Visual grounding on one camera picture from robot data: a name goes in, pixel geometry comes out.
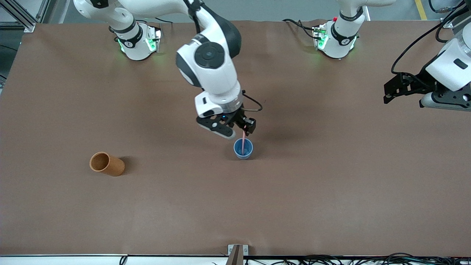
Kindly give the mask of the brown table mat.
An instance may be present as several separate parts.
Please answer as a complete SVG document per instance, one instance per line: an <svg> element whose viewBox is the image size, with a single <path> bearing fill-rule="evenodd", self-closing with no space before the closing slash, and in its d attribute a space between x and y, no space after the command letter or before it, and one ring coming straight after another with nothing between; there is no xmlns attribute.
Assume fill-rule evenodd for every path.
<svg viewBox="0 0 471 265"><path fill-rule="evenodd" d="M0 96L0 255L471 256L471 112L383 103L435 22L365 22L342 60L285 22L235 24L264 107L247 160L195 121L201 90L175 65L192 24L163 25L144 61L103 24L25 34ZM93 171L98 152L123 174Z"/></svg>

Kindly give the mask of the aluminium frame profile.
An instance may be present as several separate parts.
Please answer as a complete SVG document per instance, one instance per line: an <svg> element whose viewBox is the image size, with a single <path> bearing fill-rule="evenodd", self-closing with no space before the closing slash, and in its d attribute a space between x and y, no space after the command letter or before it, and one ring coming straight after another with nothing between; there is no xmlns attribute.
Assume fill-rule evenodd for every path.
<svg viewBox="0 0 471 265"><path fill-rule="evenodd" d="M0 30L33 32L52 0L0 0Z"/></svg>
<svg viewBox="0 0 471 265"><path fill-rule="evenodd" d="M446 17L441 18L440 22L442 24L442 28L452 29L457 27L459 22L455 22L455 20L459 17L459 14L449 13Z"/></svg>

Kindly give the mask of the grey metal bracket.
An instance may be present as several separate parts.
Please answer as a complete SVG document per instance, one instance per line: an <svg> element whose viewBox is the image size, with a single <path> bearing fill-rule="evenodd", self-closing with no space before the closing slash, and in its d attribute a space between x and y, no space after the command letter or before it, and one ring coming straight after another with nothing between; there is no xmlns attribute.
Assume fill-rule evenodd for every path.
<svg viewBox="0 0 471 265"><path fill-rule="evenodd" d="M228 258L226 261L226 265L249 265L249 261L246 258L247 256L249 256L249 245L228 245Z"/></svg>

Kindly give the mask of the brown cork cup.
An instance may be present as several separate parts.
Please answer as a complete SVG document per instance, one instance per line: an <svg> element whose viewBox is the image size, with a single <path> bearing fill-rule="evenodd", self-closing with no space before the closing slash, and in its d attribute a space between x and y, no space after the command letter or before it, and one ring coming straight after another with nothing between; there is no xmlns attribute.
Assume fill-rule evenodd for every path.
<svg viewBox="0 0 471 265"><path fill-rule="evenodd" d="M98 152L91 157L89 167L95 172L117 177L123 174L125 163L120 158L106 152Z"/></svg>

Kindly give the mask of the blue cup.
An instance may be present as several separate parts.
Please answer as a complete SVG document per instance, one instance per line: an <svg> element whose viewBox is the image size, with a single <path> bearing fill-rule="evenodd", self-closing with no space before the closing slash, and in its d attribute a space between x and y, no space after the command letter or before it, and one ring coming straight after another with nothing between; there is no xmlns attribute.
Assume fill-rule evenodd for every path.
<svg viewBox="0 0 471 265"><path fill-rule="evenodd" d="M252 155L254 145L248 138L239 138L235 141L233 150L237 158L246 160Z"/></svg>

